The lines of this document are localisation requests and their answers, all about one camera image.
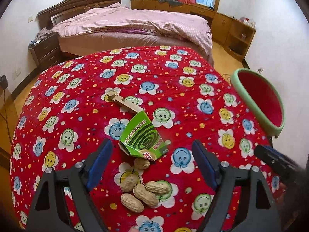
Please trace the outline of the peanut in shell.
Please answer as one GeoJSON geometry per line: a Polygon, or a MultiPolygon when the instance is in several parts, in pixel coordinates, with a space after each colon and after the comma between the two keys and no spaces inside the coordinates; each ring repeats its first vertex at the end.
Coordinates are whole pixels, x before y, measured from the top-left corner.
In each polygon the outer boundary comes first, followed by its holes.
{"type": "Polygon", "coordinates": [[[164,182],[149,181],[144,184],[147,191],[155,194],[166,194],[170,191],[170,187],[164,182]]]}
{"type": "Polygon", "coordinates": [[[134,213],[141,213],[144,211],[144,205],[142,202],[129,193],[121,195],[121,203],[134,213]]]}
{"type": "Polygon", "coordinates": [[[142,184],[138,184],[133,188],[133,194],[137,199],[151,208],[155,208],[159,204],[156,195],[146,190],[146,187],[142,184]]]}
{"type": "Polygon", "coordinates": [[[134,167],[136,169],[144,170],[144,169],[149,168],[150,165],[151,165],[151,162],[144,158],[136,158],[134,160],[134,167]]]}
{"type": "Polygon", "coordinates": [[[135,174],[130,174],[121,182],[121,190],[125,193],[131,192],[138,183],[139,177],[135,174]]]}

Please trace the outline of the dark wooden nightstand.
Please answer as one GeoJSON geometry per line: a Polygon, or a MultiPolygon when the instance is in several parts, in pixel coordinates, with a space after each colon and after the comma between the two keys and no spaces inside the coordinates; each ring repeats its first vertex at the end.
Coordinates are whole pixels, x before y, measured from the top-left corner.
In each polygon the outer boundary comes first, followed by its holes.
{"type": "Polygon", "coordinates": [[[48,35],[36,44],[29,44],[30,51],[37,68],[44,71],[63,61],[62,51],[56,33],[48,35]]]}

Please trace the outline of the dark clothes on cabinet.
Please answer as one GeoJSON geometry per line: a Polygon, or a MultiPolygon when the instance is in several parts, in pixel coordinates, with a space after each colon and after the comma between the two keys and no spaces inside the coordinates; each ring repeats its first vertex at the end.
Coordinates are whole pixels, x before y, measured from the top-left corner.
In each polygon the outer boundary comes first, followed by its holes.
{"type": "Polygon", "coordinates": [[[183,3],[179,0],[158,0],[159,3],[168,3],[170,6],[181,6],[183,3]]]}

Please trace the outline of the pink bed quilt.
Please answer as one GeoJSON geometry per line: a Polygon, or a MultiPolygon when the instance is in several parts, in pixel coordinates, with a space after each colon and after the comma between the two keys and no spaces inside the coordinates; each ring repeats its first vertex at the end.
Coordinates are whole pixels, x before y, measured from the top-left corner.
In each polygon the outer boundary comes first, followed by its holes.
{"type": "Polygon", "coordinates": [[[117,30],[179,37],[195,44],[205,55],[209,55],[213,47],[211,29],[202,17],[161,10],[129,9],[120,3],[90,9],[52,28],[63,38],[117,30]]]}

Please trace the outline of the green mosquito coil box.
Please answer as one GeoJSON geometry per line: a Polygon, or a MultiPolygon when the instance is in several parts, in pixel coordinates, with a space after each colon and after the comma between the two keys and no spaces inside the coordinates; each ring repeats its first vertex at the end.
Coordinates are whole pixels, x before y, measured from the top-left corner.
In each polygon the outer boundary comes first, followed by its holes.
{"type": "Polygon", "coordinates": [[[125,127],[119,147],[128,156],[156,161],[169,149],[144,111],[137,113],[125,127]]]}

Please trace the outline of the beige cardboard strip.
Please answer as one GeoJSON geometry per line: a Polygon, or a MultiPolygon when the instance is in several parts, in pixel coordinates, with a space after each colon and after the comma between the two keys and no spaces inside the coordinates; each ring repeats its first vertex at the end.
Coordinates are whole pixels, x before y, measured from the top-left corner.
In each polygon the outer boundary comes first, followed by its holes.
{"type": "Polygon", "coordinates": [[[143,108],[132,102],[129,102],[128,100],[125,100],[122,96],[118,95],[115,92],[109,91],[107,93],[107,97],[109,100],[116,102],[118,105],[133,112],[134,114],[138,114],[139,112],[143,111],[143,108]]]}

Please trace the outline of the green red trash basket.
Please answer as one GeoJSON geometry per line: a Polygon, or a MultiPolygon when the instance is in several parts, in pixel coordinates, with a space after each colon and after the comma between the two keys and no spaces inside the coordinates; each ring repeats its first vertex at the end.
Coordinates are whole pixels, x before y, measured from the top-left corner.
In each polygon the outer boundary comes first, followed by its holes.
{"type": "Polygon", "coordinates": [[[285,112],[275,87],[261,74],[245,68],[234,71],[230,81],[267,136],[278,138],[285,125],[285,112]]]}

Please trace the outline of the clothes on nightstand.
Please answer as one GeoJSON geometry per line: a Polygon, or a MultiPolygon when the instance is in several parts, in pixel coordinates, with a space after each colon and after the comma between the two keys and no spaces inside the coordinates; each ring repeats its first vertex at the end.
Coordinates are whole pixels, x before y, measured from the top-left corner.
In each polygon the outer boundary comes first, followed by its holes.
{"type": "Polygon", "coordinates": [[[36,44],[38,44],[39,42],[43,41],[44,39],[46,39],[50,34],[52,34],[53,31],[47,28],[42,28],[35,36],[34,40],[32,40],[29,44],[28,47],[33,47],[36,44]]]}

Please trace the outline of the red smiley flower quilt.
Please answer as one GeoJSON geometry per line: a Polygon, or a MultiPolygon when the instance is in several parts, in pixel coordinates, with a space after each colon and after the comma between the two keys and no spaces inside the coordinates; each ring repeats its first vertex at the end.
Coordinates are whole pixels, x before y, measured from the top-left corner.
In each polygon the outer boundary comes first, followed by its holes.
{"type": "Polygon", "coordinates": [[[113,153],[90,197],[108,231],[196,231],[214,191],[206,185],[191,145],[199,140],[219,159],[261,169],[275,199],[279,177],[254,154],[265,132],[235,90],[194,50],[154,46],[114,49],[62,62],[43,71],[23,100],[10,160],[12,201],[27,227],[44,171],[66,170],[109,139],[113,153]],[[108,99],[115,92],[144,109],[169,151],[147,169],[119,147],[132,113],[108,99]],[[130,174],[144,185],[164,182],[155,208],[134,213],[121,203],[130,174]]]}

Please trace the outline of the dark wooden headboard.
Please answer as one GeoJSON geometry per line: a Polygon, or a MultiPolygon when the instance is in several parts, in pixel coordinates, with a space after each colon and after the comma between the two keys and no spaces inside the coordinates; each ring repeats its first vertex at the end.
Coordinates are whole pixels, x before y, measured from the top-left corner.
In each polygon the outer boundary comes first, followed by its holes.
{"type": "Polygon", "coordinates": [[[90,9],[108,7],[121,0],[63,0],[37,14],[39,28],[51,29],[57,23],[87,12],[90,9]]]}

